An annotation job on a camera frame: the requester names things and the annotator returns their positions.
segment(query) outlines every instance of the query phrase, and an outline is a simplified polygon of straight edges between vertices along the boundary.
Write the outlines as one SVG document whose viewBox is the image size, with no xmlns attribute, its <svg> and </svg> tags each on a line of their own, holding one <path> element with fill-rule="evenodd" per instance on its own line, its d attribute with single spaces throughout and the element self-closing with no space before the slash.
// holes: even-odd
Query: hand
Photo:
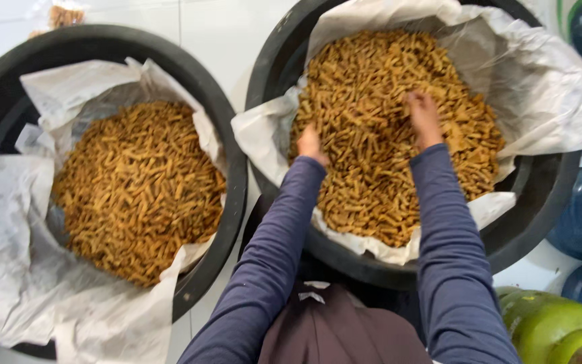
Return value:
<svg viewBox="0 0 582 364">
<path fill-rule="evenodd" d="M 320 137 L 316 128 L 313 124 L 309 124 L 302 132 L 300 139 L 297 140 L 298 155 L 313 158 L 325 167 L 329 164 L 329 158 L 322 153 L 321 149 Z"/>
<path fill-rule="evenodd" d="M 422 151 L 429 146 L 443 143 L 442 131 L 439 128 L 437 105 L 432 97 L 421 91 L 408 94 L 410 105 L 410 123 L 416 134 L 416 146 Z"/>
</svg>

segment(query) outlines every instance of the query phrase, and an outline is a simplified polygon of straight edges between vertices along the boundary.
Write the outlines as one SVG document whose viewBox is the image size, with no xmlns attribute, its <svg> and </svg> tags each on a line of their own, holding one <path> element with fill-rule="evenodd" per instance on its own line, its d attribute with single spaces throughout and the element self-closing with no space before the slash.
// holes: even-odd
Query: navy blue long sleeve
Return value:
<svg viewBox="0 0 582 364">
<path fill-rule="evenodd" d="M 433 360 L 520 363 L 500 316 L 484 244 L 460 191 L 448 148 L 411 160 L 421 210 L 418 291 Z"/>
<path fill-rule="evenodd" d="M 183 352 L 179 364 L 255 362 L 266 331 L 291 294 L 324 177 L 325 169 L 317 161 L 295 159 L 210 320 Z"/>
<path fill-rule="evenodd" d="M 443 364 L 519 363 L 499 315 L 484 246 L 446 145 L 411 162 L 420 200 L 419 297 L 429 353 Z M 299 157 L 210 320 L 179 363 L 254 363 L 292 290 L 325 170 Z"/>
</svg>

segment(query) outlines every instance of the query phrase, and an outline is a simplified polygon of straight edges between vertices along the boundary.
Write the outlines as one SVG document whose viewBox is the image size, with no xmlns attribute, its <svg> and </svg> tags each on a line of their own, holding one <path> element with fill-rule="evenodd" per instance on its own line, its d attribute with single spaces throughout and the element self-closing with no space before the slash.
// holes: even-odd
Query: green gas cylinder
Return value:
<svg viewBox="0 0 582 364">
<path fill-rule="evenodd" d="M 496 291 L 524 364 L 582 364 L 582 304 L 540 291 Z"/>
</svg>

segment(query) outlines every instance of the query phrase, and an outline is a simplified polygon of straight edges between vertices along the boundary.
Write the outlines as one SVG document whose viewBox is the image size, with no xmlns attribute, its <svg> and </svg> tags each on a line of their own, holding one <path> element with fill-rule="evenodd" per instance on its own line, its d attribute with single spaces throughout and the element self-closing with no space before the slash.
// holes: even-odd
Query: person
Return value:
<svg viewBox="0 0 582 364">
<path fill-rule="evenodd" d="M 407 103 L 420 151 L 410 166 L 420 203 L 417 286 L 427 351 L 414 327 L 395 313 L 360 305 L 340 285 L 321 290 L 295 282 L 328 163 L 308 126 L 279 196 L 179 364 L 520 363 L 437 107 L 418 91 Z"/>
</svg>

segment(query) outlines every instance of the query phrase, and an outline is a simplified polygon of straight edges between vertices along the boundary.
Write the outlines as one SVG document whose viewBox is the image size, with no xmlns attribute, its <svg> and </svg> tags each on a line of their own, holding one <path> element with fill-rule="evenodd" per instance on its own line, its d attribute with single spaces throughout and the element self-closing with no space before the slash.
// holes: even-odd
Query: person's left hand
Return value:
<svg viewBox="0 0 582 364">
<path fill-rule="evenodd" d="M 323 167 L 329 164 L 329 158 L 322 152 L 320 137 L 313 124 L 309 124 L 297 140 L 297 151 L 298 155 L 313 158 Z"/>
</svg>

